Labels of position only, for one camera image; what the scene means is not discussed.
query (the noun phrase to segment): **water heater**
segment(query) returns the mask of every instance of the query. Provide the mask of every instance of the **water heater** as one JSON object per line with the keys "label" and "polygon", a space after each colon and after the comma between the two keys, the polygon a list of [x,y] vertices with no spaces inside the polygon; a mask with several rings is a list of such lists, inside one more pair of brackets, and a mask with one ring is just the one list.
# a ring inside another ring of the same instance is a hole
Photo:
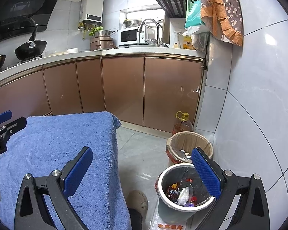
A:
{"label": "water heater", "polygon": [[104,0],[82,0],[80,9],[80,22],[101,26],[103,22]]}

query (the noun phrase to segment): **range hood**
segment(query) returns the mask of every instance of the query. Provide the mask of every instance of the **range hood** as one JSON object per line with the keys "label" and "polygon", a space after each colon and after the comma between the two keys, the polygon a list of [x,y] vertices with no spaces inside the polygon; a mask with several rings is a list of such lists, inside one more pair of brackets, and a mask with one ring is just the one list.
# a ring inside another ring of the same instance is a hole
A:
{"label": "range hood", "polygon": [[32,33],[35,23],[38,31],[45,31],[57,0],[5,0],[0,9],[0,41]]}

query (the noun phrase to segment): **cooking oil bottle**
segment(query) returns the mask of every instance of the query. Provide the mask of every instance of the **cooking oil bottle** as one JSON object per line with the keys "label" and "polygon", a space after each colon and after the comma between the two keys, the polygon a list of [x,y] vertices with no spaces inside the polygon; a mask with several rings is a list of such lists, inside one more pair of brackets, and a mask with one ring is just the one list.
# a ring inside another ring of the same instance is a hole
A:
{"label": "cooking oil bottle", "polygon": [[178,118],[180,122],[174,125],[172,135],[181,131],[193,131],[192,123],[189,120],[189,113],[182,113],[179,111],[176,113],[176,118]]}

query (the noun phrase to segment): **green vegetable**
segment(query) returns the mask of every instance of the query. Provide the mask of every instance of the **green vegetable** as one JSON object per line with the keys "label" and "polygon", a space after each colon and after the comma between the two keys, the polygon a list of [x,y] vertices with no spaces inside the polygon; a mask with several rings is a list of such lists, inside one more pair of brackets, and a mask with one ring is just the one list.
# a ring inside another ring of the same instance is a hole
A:
{"label": "green vegetable", "polygon": [[89,32],[89,36],[92,36],[95,32],[97,31],[103,31],[103,27],[95,27],[91,30],[91,32]]}

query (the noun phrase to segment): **trash can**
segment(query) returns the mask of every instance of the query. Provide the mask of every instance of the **trash can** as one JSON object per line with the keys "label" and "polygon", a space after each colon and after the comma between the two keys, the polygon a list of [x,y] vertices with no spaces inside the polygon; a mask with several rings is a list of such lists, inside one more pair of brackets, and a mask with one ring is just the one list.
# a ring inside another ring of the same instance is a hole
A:
{"label": "trash can", "polygon": [[191,159],[187,159],[186,153],[191,154],[195,147],[200,147],[210,159],[212,158],[214,153],[212,144],[204,136],[191,131],[182,131],[170,137],[166,142],[169,166],[192,163]]}
{"label": "trash can", "polygon": [[197,188],[196,193],[198,195],[197,198],[198,204],[195,207],[189,208],[179,206],[173,203],[169,198],[167,198],[166,191],[169,188],[169,186],[177,183],[181,179],[182,174],[188,170],[195,170],[193,164],[190,163],[175,164],[164,170],[157,181],[156,190],[161,198],[159,200],[158,213],[160,218],[166,223],[172,224],[187,220],[197,211],[200,211],[208,207],[215,199],[213,196],[209,194],[201,178],[198,176],[197,172],[196,172],[197,177],[193,180],[193,182],[196,182],[195,184]]}

